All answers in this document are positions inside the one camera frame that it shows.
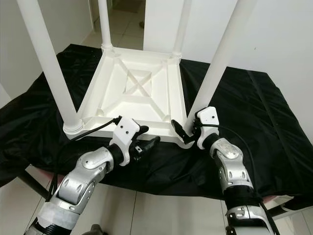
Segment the tile floor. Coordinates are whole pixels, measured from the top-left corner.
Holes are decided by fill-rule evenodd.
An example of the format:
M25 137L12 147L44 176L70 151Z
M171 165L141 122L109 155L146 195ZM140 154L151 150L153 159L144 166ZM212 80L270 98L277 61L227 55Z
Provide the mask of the tile floor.
M137 14L113 10L109 21L115 47L143 48L145 5ZM83 45L100 48L100 23L95 23ZM44 187L49 179L36 168L27 171ZM267 204L273 207L288 200L280 197ZM0 188L0 234L21 235L34 220L44 200L15 179ZM72 231L81 235L98 223L110 235L225 235L224 201L200 197L155 196L98 184L84 213ZM313 235L313 209L276 221L281 235Z

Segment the robotic hand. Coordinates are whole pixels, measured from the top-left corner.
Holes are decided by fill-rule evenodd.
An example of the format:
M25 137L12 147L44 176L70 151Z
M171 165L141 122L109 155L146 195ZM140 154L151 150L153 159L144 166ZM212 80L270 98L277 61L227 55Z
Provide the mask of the robotic hand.
M160 141L155 137L140 142L137 137L149 130L133 119L117 118L108 147L82 155L76 167L62 181L49 202L44 203L26 235L68 235L90 199L95 185L117 165L138 161Z
M195 114L193 136L188 136L175 120L172 120L172 126L185 144L197 141L198 148L209 150L209 155L215 160L227 206L226 234L275 235L273 223L269 223L260 199L254 193L243 164L242 151L219 137L216 109L207 107Z

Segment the black fabric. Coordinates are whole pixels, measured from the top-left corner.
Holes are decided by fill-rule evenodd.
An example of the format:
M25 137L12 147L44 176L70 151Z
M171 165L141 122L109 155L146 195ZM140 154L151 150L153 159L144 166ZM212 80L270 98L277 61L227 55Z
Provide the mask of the black fabric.
M58 54L69 92L78 110L100 60L100 49L70 45ZM190 111L208 64L181 60L185 105ZM221 125L248 143L256 165L256 182L262 196L311 195L313 147L279 89L263 72L227 68L210 102ZM27 92L0 110L0 186L17 177L29 164L53 171L57 152L66 145L58 172L67 174L83 153L109 143L107 138L85 137L69 143L63 122L43 74ZM245 146L231 133L220 135ZM251 165L244 158L250 176ZM105 184L163 195L222 198L217 168L205 150L180 149L161 142L139 163L117 167Z

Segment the black cloth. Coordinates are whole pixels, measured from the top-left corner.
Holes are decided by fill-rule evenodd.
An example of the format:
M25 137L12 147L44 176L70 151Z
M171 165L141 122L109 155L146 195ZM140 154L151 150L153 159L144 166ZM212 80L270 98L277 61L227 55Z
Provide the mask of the black cloth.
M102 53L100 49L70 45L58 54L75 108L78 110ZM181 60L185 106L190 111L208 64ZM221 125L248 143L256 164L256 182L262 196L313 193L313 147L279 89L263 72L227 68L210 102ZM63 122L42 73L27 92L0 110L0 186L17 177L29 164L53 171L54 159L66 145L58 172L67 174L86 151L109 143L107 138L85 137L68 143ZM239 146L252 177L245 146L233 134L220 135ZM105 184L163 195L222 198L217 168L205 150L181 149L161 142L140 163L117 167Z

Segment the wire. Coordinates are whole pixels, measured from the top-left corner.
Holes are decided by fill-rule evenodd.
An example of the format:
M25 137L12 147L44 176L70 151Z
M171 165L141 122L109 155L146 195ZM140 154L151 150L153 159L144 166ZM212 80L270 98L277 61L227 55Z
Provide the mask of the wire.
M265 207L264 203L263 203L263 200L262 200L262 197L260 196L259 194L259 190L258 190L258 187L257 187L257 183L256 183L256 179L255 179L255 164L254 164L254 159L253 159L253 156L252 156L252 152L251 152L251 149L249 148L249 145L246 143L246 141L235 131L233 131L232 129L226 127L226 126L222 126L222 125L214 125L214 124L201 124L201 126L209 126L209 127L217 127L217 128L222 128L222 129L225 129L231 133L233 133L236 137L238 137L238 139L241 140L241 142L246 146L246 149L248 151L248 154L249 154L249 158L250 158L250 162L251 162L251 171L252 171L252 178L253 178L253 185L254 185L254 192L255 192L255 195L256 197L258 197L260 199L260 205L261 207L263 208L263 210L265 211L265 214L268 218L268 222L269 224L271 225L272 229L274 230L274 232L276 233L276 235L280 235L279 231L278 231L278 228L273 220L273 218L270 216L269 214L269 211L267 210L267 208Z
M110 125L111 123L115 123L117 124L119 121L121 120L121 116L117 117L117 118L114 118L110 121L108 121L107 123L99 126L99 127L96 127L92 130L89 130L85 133L82 133L81 135L78 135L72 139L69 140L69 142L73 142L73 141L76 141L78 139L81 139L83 137L85 137L86 135L89 135L95 131L98 131L108 125ZM53 178L52 178L52 181L51 181L51 184L50 184L50 187L49 187L49 192L48 192L48 198L46 199L46 202L50 201L52 195L55 193L55 191L57 190L58 188L58 162L59 162L59 158L60 158L60 155L62 154L62 152L64 151L64 148L65 146L67 146L67 144L64 144L61 149L59 150L59 152L57 153L57 156L56 156L56 159L55 159L55 163L54 163L54 172L53 172Z

